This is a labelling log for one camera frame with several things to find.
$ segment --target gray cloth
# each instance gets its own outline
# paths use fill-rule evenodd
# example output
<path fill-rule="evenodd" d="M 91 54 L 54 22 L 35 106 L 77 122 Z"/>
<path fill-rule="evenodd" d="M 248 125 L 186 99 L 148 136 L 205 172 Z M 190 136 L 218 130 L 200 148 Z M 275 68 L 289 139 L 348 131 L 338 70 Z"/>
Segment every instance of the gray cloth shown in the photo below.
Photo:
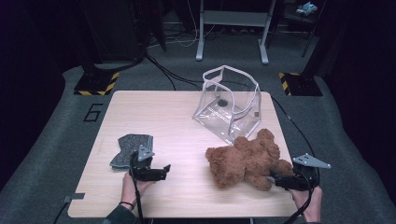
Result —
<path fill-rule="evenodd" d="M 126 170 L 130 167 L 132 153 L 140 146 L 152 151 L 152 136 L 148 134 L 127 134 L 119 138 L 120 153 L 111 161 L 110 165 L 115 170 Z"/>

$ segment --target light wood tabletop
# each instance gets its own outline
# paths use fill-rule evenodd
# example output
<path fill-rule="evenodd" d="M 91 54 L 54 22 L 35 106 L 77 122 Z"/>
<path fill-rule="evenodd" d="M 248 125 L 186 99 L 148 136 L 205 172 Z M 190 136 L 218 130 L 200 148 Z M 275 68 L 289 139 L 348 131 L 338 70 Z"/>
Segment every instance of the light wood tabletop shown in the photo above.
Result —
<path fill-rule="evenodd" d="M 192 119 L 200 96 L 199 91 L 116 91 L 76 189 L 76 193 L 84 193 L 84 198 L 71 202 L 68 215 L 106 217 L 117 206 L 125 172 L 113 171 L 109 164 L 120 152 L 118 139 L 129 133 L 153 136 L 152 169 L 171 164 L 166 180 L 152 185 L 142 197 L 145 217 L 292 215 L 296 207 L 290 194 L 282 188 L 273 186 L 269 191 L 259 191 L 241 182 L 219 189 L 214 184 L 205 152 L 208 147 L 227 144 Z M 262 92 L 262 122 L 249 139 L 255 138 L 262 128 L 274 134 L 280 158 L 290 161 L 267 92 Z"/>

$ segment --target clear plastic bag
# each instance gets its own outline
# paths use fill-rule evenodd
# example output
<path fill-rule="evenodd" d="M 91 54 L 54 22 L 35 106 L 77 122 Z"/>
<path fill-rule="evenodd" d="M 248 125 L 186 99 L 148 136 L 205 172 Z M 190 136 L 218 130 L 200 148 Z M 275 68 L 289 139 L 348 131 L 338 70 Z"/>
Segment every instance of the clear plastic bag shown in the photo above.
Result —
<path fill-rule="evenodd" d="M 246 72 L 223 65 L 203 74 L 201 100 L 193 119 L 229 145 L 249 137 L 262 121 L 259 84 Z"/>

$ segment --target table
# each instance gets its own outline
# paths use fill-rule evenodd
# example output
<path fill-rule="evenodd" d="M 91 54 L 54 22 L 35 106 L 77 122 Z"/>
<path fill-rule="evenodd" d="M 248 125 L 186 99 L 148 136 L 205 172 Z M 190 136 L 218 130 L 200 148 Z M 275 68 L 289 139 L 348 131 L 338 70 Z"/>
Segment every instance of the table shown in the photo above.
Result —
<path fill-rule="evenodd" d="M 200 95 L 199 91 L 114 92 L 76 189 L 76 193 L 85 194 L 84 198 L 71 202 L 68 215 L 105 217 L 118 204 L 124 172 L 113 171 L 109 163 L 120 152 L 118 139 L 128 133 L 153 136 L 155 156 L 151 168 L 172 165 L 166 180 L 151 186 L 143 196 L 145 217 L 288 217 L 293 214 L 294 202 L 282 188 L 273 186 L 269 191 L 259 191 L 246 182 L 228 189 L 215 186 L 205 151 L 226 143 L 192 119 Z M 262 122 L 249 138 L 255 138 L 262 128 L 274 134 L 280 157 L 290 161 L 267 92 L 262 92 Z"/>
<path fill-rule="evenodd" d="M 271 24 L 271 19 L 275 7 L 276 0 L 271 0 L 271 6 L 268 12 L 237 12 L 237 11 L 215 11 L 205 10 L 204 0 L 201 0 L 200 6 L 200 20 L 199 20 L 199 42 L 196 54 L 196 61 L 201 61 L 204 55 L 204 25 L 205 24 L 220 24 L 220 25 L 240 25 L 240 26 L 257 26 L 264 27 L 262 32 L 262 39 L 259 39 L 259 50 L 262 56 L 262 63 L 268 64 L 268 55 L 265 48 L 265 39 L 268 35 L 268 29 Z"/>

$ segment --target brown plush fur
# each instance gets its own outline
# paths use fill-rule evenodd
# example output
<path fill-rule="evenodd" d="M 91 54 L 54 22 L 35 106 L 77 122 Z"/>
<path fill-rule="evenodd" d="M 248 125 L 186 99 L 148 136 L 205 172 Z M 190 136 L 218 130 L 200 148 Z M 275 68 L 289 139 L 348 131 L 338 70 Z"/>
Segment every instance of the brown plush fur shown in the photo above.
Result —
<path fill-rule="evenodd" d="M 280 175 L 292 175 L 291 164 L 279 159 L 279 146 L 267 129 L 258 132 L 256 139 L 237 137 L 232 146 L 210 147 L 206 151 L 210 173 L 220 188 L 246 180 L 259 190 L 269 190 L 272 183 L 266 176 L 270 168 Z"/>

